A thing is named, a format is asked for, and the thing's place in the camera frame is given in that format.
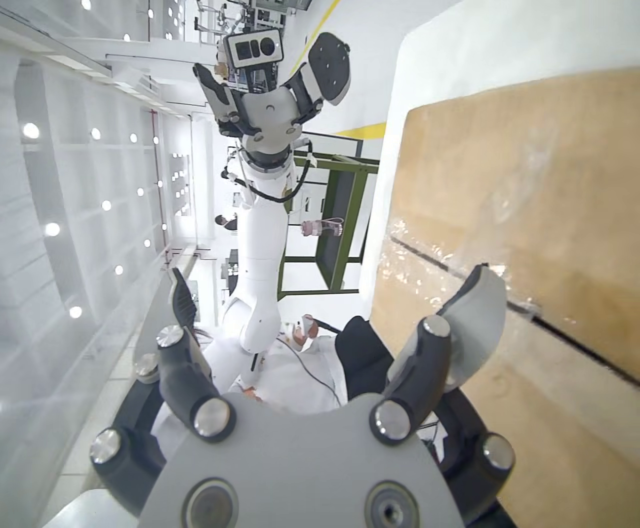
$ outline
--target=metal screw head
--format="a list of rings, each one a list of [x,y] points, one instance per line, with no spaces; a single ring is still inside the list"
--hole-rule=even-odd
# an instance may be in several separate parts
[[[147,376],[151,376],[151,374],[155,374],[158,368],[158,359],[157,355],[153,352],[144,354],[135,365],[136,375],[141,378],[146,378]]]
[[[437,337],[446,337],[451,334],[451,327],[444,317],[436,315],[427,316],[422,322],[422,326],[427,332]]]
[[[104,464],[118,454],[121,440],[118,431],[105,429],[92,442],[89,448],[89,456],[94,464]]]
[[[420,511],[415,497],[397,482],[378,484],[367,497],[365,523],[367,528],[417,528]]]
[[[384,400],[374,415],[378,431],[389,440],[404,440],[411,431],[411,422],[404,408],[395,401]]]
[[[156,342],[162,348],[169,348],[180,341],[183,335],[184,330],[181,326],[178,326],[177,324],[170,324],[160,330],[160,333],[156,336]]]
[[[193,427],[200,436],[212,437],[225,430],[231,417],[231,411],[226,401],[211,398],[203,403],[193,419]]]
[[[186,528],[232,528],[238,516],[237,493],[228,482],[211,479],[193,491],[184,514]]]
[[[511,444],[504,436],[489,434],[482,446],[484,457],[496,469],[507,471],[513,467],[516,454]]]

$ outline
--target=camera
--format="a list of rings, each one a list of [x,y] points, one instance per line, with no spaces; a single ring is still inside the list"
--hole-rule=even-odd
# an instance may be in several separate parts
[[[277,29],[229,35],[223,43],[234,70],[280,62],[284,57],[282,38]]]

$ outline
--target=ceiling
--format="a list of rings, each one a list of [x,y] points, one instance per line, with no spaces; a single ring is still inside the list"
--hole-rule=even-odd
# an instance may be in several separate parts
[[[147,0],[0,4],[54,38],[148,38]],[[163,18],[160,31],[173,26]],[[14,512],[3,526],[36,522],[61,453],[148,307],[175,213],[190,212],[189,152],[170,120],[0,47],[0,511]]]

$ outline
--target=green metal frame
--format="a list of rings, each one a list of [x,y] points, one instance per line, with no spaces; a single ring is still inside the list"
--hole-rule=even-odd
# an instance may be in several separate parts
[[[343,290],[342,279],[344,278],[344,272],[347,264],[351,262],[362,263],[363,251],[360,252],[358,257],[350,257],[349,249],[353,242],[353,234],[358,221],[358,213],[360,212],[360,206],[362,204],[362,197],[364,195],[364,189],[367,184],[367,178],[369,174],[378,173],[378,162],[372,159],[357,158],[340,156],[338,154],[322,154],[314,153],[314,157],[317,160],[317,167],[321,169],[329,170],[329,181],[327,183],[326,196],[324,198],[323,219],[330,218],[335,204],[335,198],[338,190],[340,173],[349,172],[353,173],[353,185],[351,186],[351,194],[349,196],[349,204],[344,218],[344,224],[342,229],[342,236],[340,237],[340,244],[338,248],[338,254],[333,269],[328,269],[323,260],[322,255],[326,249],[327,238],[320,237],[316,248],[315,257],[293,257],[285,256],[285,252],[282,255],[282,261],[280,262],[280,272],[278,275],[278,301],[289,295],[328,295],[335,293],[357,293],[357,289]],[[303,166],[306,162],[306,153],[295,152],[294,162],[296,166]],[[291,210],[291,201],[285,204],[287,212]],[[324,282],[327,286],[326,290],[304,290],[304,291],[283,291],[282,280],[284,276],[284,266],[286,262],[315,262],[320,270]]]

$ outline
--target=yellow stripe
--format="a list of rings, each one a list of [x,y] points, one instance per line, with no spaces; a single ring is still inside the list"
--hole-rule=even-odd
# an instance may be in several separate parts
[[[336,135],[353,138],[354,140],[378,140],[385,137],[386,128],[387,123],[376,123],[375,125],[360,127],[359,129],[336,132]]]
[[[298,60],[296,61],[296,65],[293,66],[293,69],[291,70],[291,73],[289,75],[293,75],[294,73],[296,73],[296,70],[298,69],[298,66],[300,66],[300,63],[302,62],[302,59],[307,54],[307,51],[309,50],[309,47],[316,41],[316,37],[318,36],[318,33],[320,33],[320,28],[323,26],[323,24],[326,22],[327,18],[329,18],[329,15],[332,13],[332,11],[335,9],[335,7],[339,3],[340,3],[340,0],[333,0],[333,2],[331,2],[331,5],[329,6],[329,9],[327,9],[326,13],[323,15],[322,19],[320,20],[320,23],[317,25],[317,27],[315,28],[315,30],[311,34],[311,36],[307,39],[307,43],[305,44],[305,48],[304,48],[304,50],[302,50],[302,53],[300,54],[300,57],[298,57]]]

